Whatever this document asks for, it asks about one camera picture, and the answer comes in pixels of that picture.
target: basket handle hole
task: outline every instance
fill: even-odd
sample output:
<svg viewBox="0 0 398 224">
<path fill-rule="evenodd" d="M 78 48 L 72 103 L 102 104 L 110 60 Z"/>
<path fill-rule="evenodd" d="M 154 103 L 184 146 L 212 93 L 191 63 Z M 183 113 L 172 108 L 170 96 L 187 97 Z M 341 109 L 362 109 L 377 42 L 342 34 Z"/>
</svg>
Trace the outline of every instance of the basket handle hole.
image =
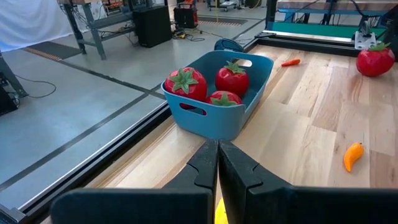
<svg viewBox="0 0 398 224">
<path fill-rule="evenodd" d="M 191 113 L 196 113 L 196 114 L 199 114 L 199 115 L 202 115 L 202 116 L 206 116 L 207 115 L 207 112 L 204 109 L 200 109 L 200 108 L 197 108 L 195 106 L 191 106 L 191 105 L 188 105 L 188 104 L 185 104 L 185 103 L 180 103 L 180 107 L 181 107 L 181 109 L 189 111 Z"/>
<path fill-rule="evenodd" d="M 233 62 L 238 63 L 239 66 L 250 68 L 253 63 L 250 60 L 241 59 L 241 58 L 234 58 L 232 59 Z"/>
</svg>

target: green leaves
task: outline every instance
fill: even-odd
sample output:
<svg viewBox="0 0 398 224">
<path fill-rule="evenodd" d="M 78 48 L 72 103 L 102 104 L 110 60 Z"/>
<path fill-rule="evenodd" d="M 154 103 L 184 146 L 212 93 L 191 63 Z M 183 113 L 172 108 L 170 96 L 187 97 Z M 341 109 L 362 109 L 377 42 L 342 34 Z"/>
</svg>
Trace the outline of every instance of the green leaves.
<svg viewBox="0 0 398 224">
<path fill-rule="evenodd" d="M 244 69 L 239 67 L 239 65 L 237 63 L 232 63 L 229 61 L 226 61 L 226 63 L 228 63 L 228 65 L 225 65 L 224 68 L 228 68 L 233 73 L 240 73 L 240 74 L 244 73 Z"/>
<path fill-rule="evenodd" d="M 235 101 L 230 101 L 228 99 L 228 95 L 226 93 L 223 93 L 221 96 L 221 99 L 217 99 L 217 98 L 210 98 L 211 102 L 214 105 L 217 106 L 233 106 L 233 105 L 237 105 L 237 103 Z"/>
<path fill-rule="evenodd" d="M 385 44 L 385 43 L 381 42 L 381 43 L 377 44 L 377 45 L 374 46 L 374 47 L 370 47 L 370 48 L 368 49 L 368 51 L 380 51 L 380 50 L 384 50 L 384 49 L 385 49 L 386 47 L 388 47 L 388 46 L 390 46 L 390 43 Z"/>
<path fill-rule="evenodd" d="M 169 77 L 169 80 L 174 82 L 172 91 L 182 89 L 185 94 L 189 94 L 189 85 L 199 83 L 198 80 L 192 78 L 192 73 L 193 69 L 184 72 L 184 70 L 180 68 L 176 76 Z"/>
</svg>

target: concrete floor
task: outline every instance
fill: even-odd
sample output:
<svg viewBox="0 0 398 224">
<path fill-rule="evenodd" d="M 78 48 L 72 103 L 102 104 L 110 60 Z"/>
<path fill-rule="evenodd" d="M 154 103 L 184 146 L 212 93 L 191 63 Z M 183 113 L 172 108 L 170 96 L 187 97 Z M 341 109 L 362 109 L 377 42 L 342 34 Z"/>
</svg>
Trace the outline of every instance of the concrete floor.
<svg viewBox="0 0 398 224">
<path fill-rule="evenodd" d="M 172 11 L 175 1 L 170 0 L 169 5 Z M 205 3 L 199 2 L 198 15 L 247 20 L 241 26 L 198 27 L 245 44 L 264 29 L 266 8 L 209 11 Z M 310 22 L 320 18 L 322 15 L 311 16 Z M 278 13 L 277 20 L 283 19 L 284 15 Z M 355 24 L 359 19 L 351 17 L 345 21 Z M 45 98 L 24 98 L 17 111 L 0 116 L 1 142 L 6 146 L 0 157 L 0 203 L 9 208 L 20 207 L 163 103 L 159 84 L 172 70 L 211 51 L 219 39 L 205 33 L 194 36 L 205 40 L 170 40 L 147 49 L 132 46 L 128 38 L 136 42 L 134 35 L 122 35 L 104 42 L 107 60 L 100 60 L 95 48 L 86 47 L 87 55 L 65 60 L 69 66 L 23 50 L 4 53 L 15 74 L 52 82 L 57 91 Z M 54 42 L 77 47 L 74 36 Z M 131 86 L 93 74 L 113 77 Z M 51 91 L 46 84 L 21 83 L 34 96 Z"/>
</svg>

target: red tomato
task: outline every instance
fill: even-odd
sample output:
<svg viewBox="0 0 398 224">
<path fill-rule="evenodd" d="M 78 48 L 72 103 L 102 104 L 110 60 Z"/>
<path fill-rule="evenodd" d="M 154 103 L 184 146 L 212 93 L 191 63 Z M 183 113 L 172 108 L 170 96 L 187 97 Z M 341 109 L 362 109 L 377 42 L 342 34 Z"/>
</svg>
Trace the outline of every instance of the red tomato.
<svg viewBox="0 0 398 224">
<path fill-rule="evenodd" d="M 218 70 L 216 88 L 243 97 L 249 88 L 249 77 L 237 63 L 228 62 L 228 65 Z"/>
<path fill-rule="evenodd" d="M 242 104 L 242 100 L 235 93 L 215 91 L 206 99 L 206 103 L 217 106 L 233 106 Z"/>
<path fill-rule="evenodd" d="M 180 68 L 166 78 L 164 88 L 169 93 L 204 101 L 207 84 L 203 75 L 194 68 Z"/>
<path fill-rule="evenodd" d="M 394 65 L 395 56 L 388 47 L 380 43 L 369 50 L 362 50 L 356 61 L 358 71 L 368 77 L 376 77 L 388 72 Z"/>
</svg>

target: blue basket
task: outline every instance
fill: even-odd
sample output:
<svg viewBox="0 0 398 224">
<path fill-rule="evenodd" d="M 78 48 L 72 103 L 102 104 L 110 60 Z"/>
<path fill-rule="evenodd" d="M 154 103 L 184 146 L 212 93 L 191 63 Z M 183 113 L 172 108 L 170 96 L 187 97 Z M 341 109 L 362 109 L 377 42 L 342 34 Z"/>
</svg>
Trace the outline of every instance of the blue basket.
<svg viewBox="0 0 398 224">
<path fill-rule="evenodd" d="M 208 85 L 207 95 L 216 91 L 215 77 L 217 71 L 226 65 L 226 61 L 245 59 L 251 61 L 250 67 L 243 67 L 249 76 L 249 90 L 246 92 L 243 105 L 215 106 L 201 101 L 178 96 L 164 90 L 175 122 L 183 129 L 209 139 L 232 140 L 238 136 L 245 122 L 262 96 L 274 62 L 263 56 L 215 50 L 192 62 L 188 67 L 197 69 Z M 199 109 L 187 110 L 180 104 L 191 105 Z"/>
</svg>

